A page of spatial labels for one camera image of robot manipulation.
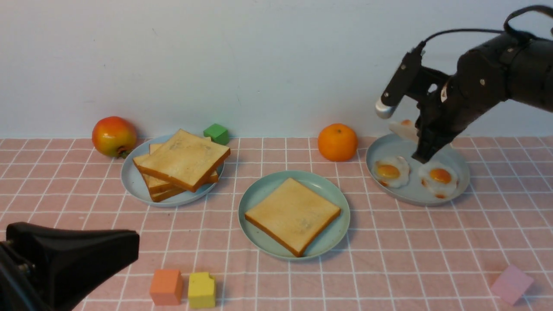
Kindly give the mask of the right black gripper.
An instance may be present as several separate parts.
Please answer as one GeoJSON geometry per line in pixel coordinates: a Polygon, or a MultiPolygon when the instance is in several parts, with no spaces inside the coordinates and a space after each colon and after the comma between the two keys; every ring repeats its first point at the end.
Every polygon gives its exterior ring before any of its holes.
{"type": "Polygon", "coordinates": [[[412,158],[425,164],[480,116],[480,79],[472,71],[448,76],[422,67],[415,76],[418,142],[412,158]]]}

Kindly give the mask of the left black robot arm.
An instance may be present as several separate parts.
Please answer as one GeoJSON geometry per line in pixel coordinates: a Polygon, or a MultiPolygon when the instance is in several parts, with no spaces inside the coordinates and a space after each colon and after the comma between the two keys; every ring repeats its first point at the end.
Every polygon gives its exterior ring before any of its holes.
{"type": "Polygon", "coordinates": [[[136,262],[134,230],[67,230],[27,222],[6,227],[1,242],[3,311],[71,311],[136,262]]]}

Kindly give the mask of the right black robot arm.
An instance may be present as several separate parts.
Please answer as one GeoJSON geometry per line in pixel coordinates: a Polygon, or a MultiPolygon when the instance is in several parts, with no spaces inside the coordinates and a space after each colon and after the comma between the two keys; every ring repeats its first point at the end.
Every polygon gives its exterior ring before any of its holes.
{"type": "Polygon", "coordinates": [[[552,41],[546,39],[517,42],[501,34],[461,55],[454,75],[427,67],[420,73],[420,87],[437,87],[417,99],[419,139],[412,157],[423,164],[504,101],[553,109],[552,41]]]}

